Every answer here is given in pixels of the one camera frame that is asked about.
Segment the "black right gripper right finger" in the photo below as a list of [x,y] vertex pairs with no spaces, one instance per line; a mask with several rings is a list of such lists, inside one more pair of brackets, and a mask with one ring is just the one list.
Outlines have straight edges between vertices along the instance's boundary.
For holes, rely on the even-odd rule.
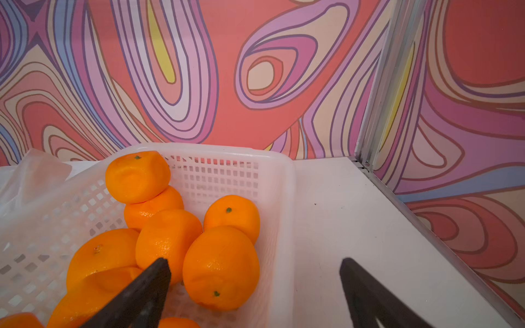
[[339,270],[354,327],[430,327],[352,258]]

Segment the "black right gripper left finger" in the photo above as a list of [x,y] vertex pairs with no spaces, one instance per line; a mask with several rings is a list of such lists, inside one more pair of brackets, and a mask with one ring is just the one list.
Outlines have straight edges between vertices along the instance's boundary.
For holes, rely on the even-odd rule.
[[158,327],[170,280],[168,261],[156,259],[83,327]]

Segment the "large front orange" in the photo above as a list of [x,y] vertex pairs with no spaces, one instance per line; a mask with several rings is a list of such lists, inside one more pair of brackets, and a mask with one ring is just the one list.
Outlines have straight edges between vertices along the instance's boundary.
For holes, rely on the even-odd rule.
[[209,310],[231,311],[252,296],[260,272],[251,240],[236,228],[220,226],[204,231],[189,248],[183,282],[193,302]]

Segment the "white printed plastic bag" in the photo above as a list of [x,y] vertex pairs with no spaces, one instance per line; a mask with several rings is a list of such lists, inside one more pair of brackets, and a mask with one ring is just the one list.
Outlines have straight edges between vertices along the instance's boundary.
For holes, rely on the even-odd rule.
[[40,150],[31,149],[20,164],[1,168],[1,216],[5,217],[24,205],[62,185],[72,166]]

